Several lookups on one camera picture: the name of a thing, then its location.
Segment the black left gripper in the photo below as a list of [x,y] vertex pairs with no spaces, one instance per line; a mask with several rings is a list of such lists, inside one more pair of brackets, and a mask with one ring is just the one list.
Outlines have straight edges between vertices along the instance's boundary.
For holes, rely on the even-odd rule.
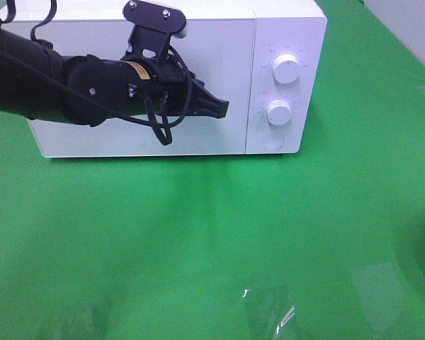
[[166,106],[165,115],[216,119],[227,115],[230,102],[213,96],[205,84],[188,70],[178,53],[170,52],[159,59],[126,54],[122,61],[137,70],[141,78],[138,87],[142,91],[150,98],[161,98],[161,104]]

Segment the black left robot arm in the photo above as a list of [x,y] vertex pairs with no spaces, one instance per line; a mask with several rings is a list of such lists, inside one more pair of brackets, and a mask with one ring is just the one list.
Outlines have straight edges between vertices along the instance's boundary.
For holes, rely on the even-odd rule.
[[188,116],[225,117],[228,102],[213,96],[171,46],[185,16],[150,4],[126,6],[123,14],[133,29],[119,60],[63,56],[51,42],[7,31],[0,19],[0,111],[90,127],[118,118],[155,132]]

